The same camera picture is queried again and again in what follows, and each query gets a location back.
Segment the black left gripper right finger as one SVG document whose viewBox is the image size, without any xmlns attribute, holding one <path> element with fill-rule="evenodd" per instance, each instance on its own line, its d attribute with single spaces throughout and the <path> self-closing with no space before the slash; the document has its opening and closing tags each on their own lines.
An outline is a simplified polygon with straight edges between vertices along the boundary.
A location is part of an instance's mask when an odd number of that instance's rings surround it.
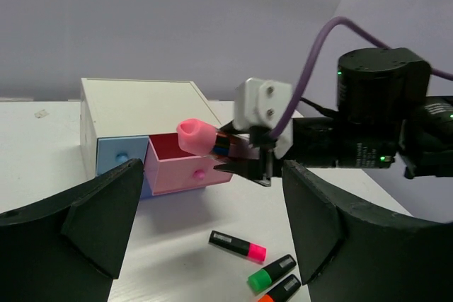
<svg viewBox="0 0 453 302">
<path fill-rule="evenodd" d="M 312 301 L 452 300 L 452 225 L 379 207 L 294 161 L 282 188 Z"/>
</svg>

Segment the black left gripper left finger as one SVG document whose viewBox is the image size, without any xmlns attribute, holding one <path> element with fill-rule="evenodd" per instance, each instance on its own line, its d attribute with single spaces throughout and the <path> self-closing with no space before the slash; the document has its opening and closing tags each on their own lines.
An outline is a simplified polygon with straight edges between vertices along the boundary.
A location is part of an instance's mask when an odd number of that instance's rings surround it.
<svg viewBox="0 0 453 302">
<path fill-rule="evenodd" d="M 2 301 L 107 301 L 142 191 L 135 158 L 1 214 Z"/>
</svg>

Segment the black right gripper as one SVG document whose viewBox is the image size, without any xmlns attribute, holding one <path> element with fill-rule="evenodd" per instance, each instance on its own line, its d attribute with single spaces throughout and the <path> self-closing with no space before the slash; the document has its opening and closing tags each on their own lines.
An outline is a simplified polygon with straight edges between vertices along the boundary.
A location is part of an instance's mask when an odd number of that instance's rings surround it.
<svg viewBox="0 0 453 302">
<path fill-rule="evenodd" d="M 396 131 L 392 127 L 341 122 L 333 118 L 294 118 L 293 145 L 281 159 L 273 159 L 272 176 L 282 177 L 285 161 L 305 168 L 389 168 L 396 156 Z M 217 130 L 226 139 L 248 139 L 247 130 L 238 130 L 232 121 Z M 252 182 L 262 180 L 258 159 L 226 158 L 214 169 Z"/>
</svg>

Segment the pink drawer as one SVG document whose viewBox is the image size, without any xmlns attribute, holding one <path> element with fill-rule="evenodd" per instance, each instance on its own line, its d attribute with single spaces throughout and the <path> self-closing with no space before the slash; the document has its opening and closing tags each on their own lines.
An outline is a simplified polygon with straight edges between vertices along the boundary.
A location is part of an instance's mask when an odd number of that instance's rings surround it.
<svg viewBox="0 0 453 302">
<path fill-rule="evenodd" d="M 155 134 L 149 137 L 144 174 L 157 196 L 229 182 L 233 175 L 216 171 L 218 164 L 213 158 L 182 151 L 175 133 Z"/>
</svg>

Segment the light blue drawer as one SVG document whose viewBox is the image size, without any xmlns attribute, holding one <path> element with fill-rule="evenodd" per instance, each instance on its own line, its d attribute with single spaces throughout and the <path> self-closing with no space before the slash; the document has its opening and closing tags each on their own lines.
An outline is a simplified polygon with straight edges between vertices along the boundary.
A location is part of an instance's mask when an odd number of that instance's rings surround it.
<svg viewBox="0 0 453 302">
<path fill-rule="evenodd" d="M 148 136 L 100 138 L 97 145 L 96 175 L 102 175 L 133 158 L 144 162 L 148 143 Z"/>
</svg>

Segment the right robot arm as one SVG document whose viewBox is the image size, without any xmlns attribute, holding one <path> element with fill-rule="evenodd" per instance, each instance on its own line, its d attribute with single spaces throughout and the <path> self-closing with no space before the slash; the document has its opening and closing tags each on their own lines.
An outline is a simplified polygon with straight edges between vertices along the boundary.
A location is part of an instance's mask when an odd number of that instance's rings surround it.
<svg viewBox="0 0 453 302">
<path fill-rule="evenodd" d="M 217 170 L 259 183 L 285 161 L 306 168 L 387 169 L 400 156 L 408 179 L 452 175 L 452 98 L 429 96 L 431 66 L 406 48 L 364 48 L 338 60 L 337 107 L 296 118 L 291 85 L 248 79 L 214 148 Z"/>
</svg>

